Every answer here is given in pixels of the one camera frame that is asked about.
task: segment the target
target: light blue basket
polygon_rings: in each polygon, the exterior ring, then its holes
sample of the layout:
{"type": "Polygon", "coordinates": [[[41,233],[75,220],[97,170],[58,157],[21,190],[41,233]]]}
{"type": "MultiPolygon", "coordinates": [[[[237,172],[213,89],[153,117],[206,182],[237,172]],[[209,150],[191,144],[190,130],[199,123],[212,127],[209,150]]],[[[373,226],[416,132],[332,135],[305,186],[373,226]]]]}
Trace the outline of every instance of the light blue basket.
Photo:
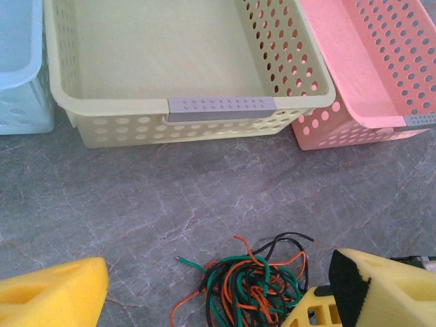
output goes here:
{"type": "Polygon", "coordinates": [[[0,0],[0,135],[53,129],[42,0],[0,0]]]}

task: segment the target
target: wire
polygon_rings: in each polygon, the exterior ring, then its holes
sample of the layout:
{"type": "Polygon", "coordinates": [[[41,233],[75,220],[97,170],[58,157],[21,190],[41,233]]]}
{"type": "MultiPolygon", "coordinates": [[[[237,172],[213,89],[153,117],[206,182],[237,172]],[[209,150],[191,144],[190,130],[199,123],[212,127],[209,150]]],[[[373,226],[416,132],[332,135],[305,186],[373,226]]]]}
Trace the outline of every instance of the wire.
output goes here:
{"type": "Polygon", "coordinates": [[[301,233],[287,232],[277,235],[273,241],[252,251],[248,241],[240,236],[247,249],[247,255],[224,258],[209,262],[204,268],[182,257],[177,259],[202,274],[203,280],[197,291],[174,306],[170,314],[170,325],[174,325],[176,310],[193,297],[206,294],[206,320],[209,327],[215,323],[221,327],[269,327],[280,326],[287,315],[298,304],[308,290],[309,265],[302,245],[288,236],[299,236],[313,243],[316,241],[301,233]],[[277,243],[286,242],[300,251],[282,262],[269,262],[277,243]],[[260,256],[268,249],[265,257],[260,256]],[[296,276],[285,268],[302,258],[302,266],[296,276]],[[303,277],[305,284],[300,286],[303,277]]]}

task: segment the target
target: basket handle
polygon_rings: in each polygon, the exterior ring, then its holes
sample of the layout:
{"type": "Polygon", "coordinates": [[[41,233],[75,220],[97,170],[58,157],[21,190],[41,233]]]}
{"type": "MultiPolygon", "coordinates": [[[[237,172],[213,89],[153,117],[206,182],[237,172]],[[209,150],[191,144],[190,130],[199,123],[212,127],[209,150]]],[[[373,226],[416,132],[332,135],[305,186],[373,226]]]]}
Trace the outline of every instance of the basket handle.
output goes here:
{"type": "Polygon", "coordinates": [[[436,114],[414,114],[404,116],[406,127],[400,131],[416,131],[418,129],[429,129],[436,127],[436,114]]]}
{"type": "Polygon", "coordinates": [[[277,110],[272,97],[178,97],[168,105],[169,123],[260,119],[277,110]]]}

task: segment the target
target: basket bottom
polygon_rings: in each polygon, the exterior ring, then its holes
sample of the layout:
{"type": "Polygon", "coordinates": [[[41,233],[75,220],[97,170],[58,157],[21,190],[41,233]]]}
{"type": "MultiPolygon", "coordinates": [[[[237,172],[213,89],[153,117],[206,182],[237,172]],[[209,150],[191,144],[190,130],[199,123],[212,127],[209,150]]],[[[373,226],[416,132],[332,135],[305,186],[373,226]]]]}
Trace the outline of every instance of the basket bottom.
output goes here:
{"type": "Polygon", "coordinates": [[[264,96],[234,0],[77,0],[85,99],[264,96]]]}

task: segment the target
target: marble surface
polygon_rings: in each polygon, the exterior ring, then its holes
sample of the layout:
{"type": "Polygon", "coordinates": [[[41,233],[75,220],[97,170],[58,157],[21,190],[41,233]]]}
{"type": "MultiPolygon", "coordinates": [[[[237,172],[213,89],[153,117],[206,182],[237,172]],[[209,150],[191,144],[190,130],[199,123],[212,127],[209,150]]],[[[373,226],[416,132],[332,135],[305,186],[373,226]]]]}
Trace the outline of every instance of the marble surface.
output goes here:
{"type": "MultiPolygon", "coordinates": [[[[436,1],[423,1],[432,17],[436,1]]],[[[436,131],[302,152],[276,136],[86,149],[62,111],[51,134],[0,136],[0,279],[101,255],[110,289],[98,326],[168,326],[205,264],[283,231],[307,244],[311,285],[332,250],[436,253],[436,131]]],[[[282,249],[283,256],[291,250],[282,249]]],[[[177,326],[205,326],[204,297],[177,326]]]]}

